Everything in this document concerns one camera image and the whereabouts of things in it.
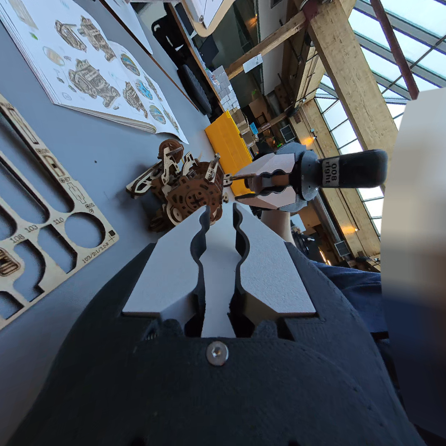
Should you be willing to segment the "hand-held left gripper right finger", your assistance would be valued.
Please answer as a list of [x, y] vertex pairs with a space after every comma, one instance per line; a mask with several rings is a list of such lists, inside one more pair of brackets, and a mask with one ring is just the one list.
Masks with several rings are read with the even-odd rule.
[[236, 267], [231, 315], [253, 326], [280, 318], [313, 317], [315, 307], [285, 241], [249, 210], [233, 205]]

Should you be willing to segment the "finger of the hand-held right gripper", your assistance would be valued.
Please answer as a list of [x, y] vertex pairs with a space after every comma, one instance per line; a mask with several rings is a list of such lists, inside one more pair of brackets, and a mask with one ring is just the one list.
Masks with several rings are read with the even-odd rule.
[[266, 210], [277, 210], [296, 203], [296, 192], [291, 185], [272, 187], [254, 187], [252, 193], [236, 196], [235, 201], [247, 206]]
[[289, 176], [295, 163], [293, 153], [270, 153], [248, 164], [235, 175], [254, 174], [254, 177], [244, 180], [250, 190], [254, 190], [257, 185], [260, 187], [285, 186], [290, 184]]

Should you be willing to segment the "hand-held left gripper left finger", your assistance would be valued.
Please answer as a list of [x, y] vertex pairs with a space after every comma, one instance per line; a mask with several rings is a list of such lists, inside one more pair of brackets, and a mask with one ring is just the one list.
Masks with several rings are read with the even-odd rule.
[[185, 326], [204, 317], [206, 251], [210, 207], [205, 205], [159, 238], [124, 305], [128, 316], [175, 319]]

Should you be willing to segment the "wooden mechanical model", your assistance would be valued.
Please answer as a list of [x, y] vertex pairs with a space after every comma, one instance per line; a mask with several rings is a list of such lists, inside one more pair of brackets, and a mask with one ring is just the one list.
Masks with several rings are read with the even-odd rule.
[[175, 139], [161, 142], [158, 163], [126, 186], [132, 199], [152, 192], [161, 202], [151, 219], [152, 232], [169, 231], [199, 208], [210, 208], [210, 225], [223, 213], [223, 203], [229, 199], [224, 192], [225, 174], [220, 166], [220, 154], [211, 161], [200, 161]]

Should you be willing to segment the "person's right forearm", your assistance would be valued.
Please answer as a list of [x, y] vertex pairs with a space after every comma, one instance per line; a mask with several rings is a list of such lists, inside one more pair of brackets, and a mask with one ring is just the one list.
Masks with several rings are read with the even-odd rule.
[[[295, 245], [288, 212], [263, 210], [261, 221], [283, 240]], [[389, 338], [383, 310], [380, 273], [330, 266], [316, 261], [312, 263], [344, 294], [375, 340]]]

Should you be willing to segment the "slotted wooden parts sheet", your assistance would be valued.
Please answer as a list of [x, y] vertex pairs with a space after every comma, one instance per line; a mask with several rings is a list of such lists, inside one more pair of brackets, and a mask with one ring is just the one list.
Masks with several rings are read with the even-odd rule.
[[[8, 317], [1, 316], [1, 329], [24, 314], [33, 305], [39, 302], [47, 294], [59, 287], [68, 278], [77, 273], [81, 268], [89, 264], [93, 259], [104, 253], [118, 240], [119, 236], [114, 231], [108, 220], [98, 209], [93, 199], [62, 166], [55, 155], [47, 148], [42, 139], [26, 122], [23, 116], [3, 95], [0, 101], [1, 116], [10, 124], [15, 134], [27, 147], [29, 152], [40, 163], [49, 177], [62, 188], [66, 196], [73, 202], [73, 209], [69, 212], [61, 212], [54, 209], [44, 197], [31, 184], [26, 176], [13, 164], [8, 157], [1, 152], [1, 165], [14, 177], [20, 186], [46, 211], [47, 219], [43, 223], [32, 223], [20, 217], [14, 209], [1, 197], [1, 210], [14, 221], [14, 232], [1, 241], [1, 292], [6, 293], [14, 304], [18, 305], [17, 311]], [[101, 231], [102, 240], [98, 246], [86, 248], [76, 244], [66, 233], [65, 224], [73, 215], [86, 215], [97, 222]], [[50, 227], [58, 240], [64, 243], [69, 252], [74, 254], [75, 264], [72, 270], [64, 272], [55, 260], [41, 247], [38, 242], [40, 232]], [[25, 261], [15, 252], [15, 247], [24, 242], [29, 242], [35, 248], [43, 260], [43, 275], [37, 284], [41, 293], [36, 298], [28, 301], [22, 293], [14, 288], [14, 282], [22, 277], [25, 272]]]

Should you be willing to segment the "stack of cardboard boxes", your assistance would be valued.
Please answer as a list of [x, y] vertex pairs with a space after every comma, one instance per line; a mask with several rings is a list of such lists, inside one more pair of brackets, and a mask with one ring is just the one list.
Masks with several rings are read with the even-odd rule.
[[257, 133], [254, 132], [257, 130], [256, 126], [254, 125], [254, 130], [252, 130], [251, 126], [248, 123], [247, 116], [240, 108], [231, 109], [230, 114], [238, 128], [241, 138], [244, 140], [248, 148], [252, 147], [259, 141]]

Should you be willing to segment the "stack of yellow plastic bins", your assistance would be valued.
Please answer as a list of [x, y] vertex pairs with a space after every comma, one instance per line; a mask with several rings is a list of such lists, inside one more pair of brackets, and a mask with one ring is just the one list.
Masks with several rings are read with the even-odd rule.
[[215, 153], [220, 154], [220, 165], [225, 174], [235, 175], [253, 160], [231, 114], [226, 111], [205, 128]]

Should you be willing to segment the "stack of small white boxes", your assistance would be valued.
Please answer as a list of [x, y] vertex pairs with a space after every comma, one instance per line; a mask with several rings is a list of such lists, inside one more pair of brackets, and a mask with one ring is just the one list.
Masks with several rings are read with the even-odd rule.
[[208, 76], [215, 87], [220, 104], [222, 105], [224, 111], [233, 113], [239, 110], [240, 104], [224, 67], [219, 66], [214, 71], [208, 70]]

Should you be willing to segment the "black ribbed cushion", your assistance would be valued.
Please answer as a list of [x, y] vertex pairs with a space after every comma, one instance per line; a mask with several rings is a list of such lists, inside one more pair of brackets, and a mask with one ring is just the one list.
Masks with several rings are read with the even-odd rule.
[[191, 69], [183, 64], [178, 68], [177, 74], [193, 104], [202, 114], [210, 116], [212, 108], [207, 95]]

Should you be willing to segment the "wooden roof pillar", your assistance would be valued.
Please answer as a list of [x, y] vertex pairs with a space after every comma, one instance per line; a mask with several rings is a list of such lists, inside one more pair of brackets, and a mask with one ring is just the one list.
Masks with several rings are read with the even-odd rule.
[[318, 5], [309, 35], [363, 149], [391, 160], [398, 130], [341, 1]]

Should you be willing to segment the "slanted wooden beam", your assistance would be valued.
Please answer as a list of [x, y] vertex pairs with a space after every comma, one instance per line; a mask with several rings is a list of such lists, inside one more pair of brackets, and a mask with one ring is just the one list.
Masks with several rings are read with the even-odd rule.
[[251, 48], [247, 53], [233, 62], [226, 70], [229, 80], [233, 79], [244, 71], [243, 65], [254, 57], [261, 55], [262, 57], [278, 47], [281, 43], [305, 28], [307, 20], [303, 11], [296, 14], [291, 20], [282, 25], [278, 30], [271, 33], [258, 45]]

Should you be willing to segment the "red steel beam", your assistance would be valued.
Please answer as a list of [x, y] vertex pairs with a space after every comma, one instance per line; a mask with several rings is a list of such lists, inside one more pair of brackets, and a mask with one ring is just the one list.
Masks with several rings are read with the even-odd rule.
[[373, 11], [376, 15], [376, 19], [379, 21], [382, 31], [386, 37], [386, 40], [390, 46], [393, 58], [400, 70], [400, 73], [404, 79], [404, 82], [409, 91], [412, 100], [416, 100], [419, 96], [419, 89], [416, 85], [410, 66], [408, 65], [404, 53], [399, 45], [399, 42], [395, 36], [393, 27], [387, 17], [382, 2], [380, 0], [370, 1]]

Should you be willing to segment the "illustrated instruction booklet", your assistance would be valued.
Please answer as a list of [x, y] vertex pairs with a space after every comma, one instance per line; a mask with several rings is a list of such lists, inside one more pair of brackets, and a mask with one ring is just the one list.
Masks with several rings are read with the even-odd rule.
[[1, 22], [53, 104], [189, 143], [159, 85], [76, 2], [0, 4]]

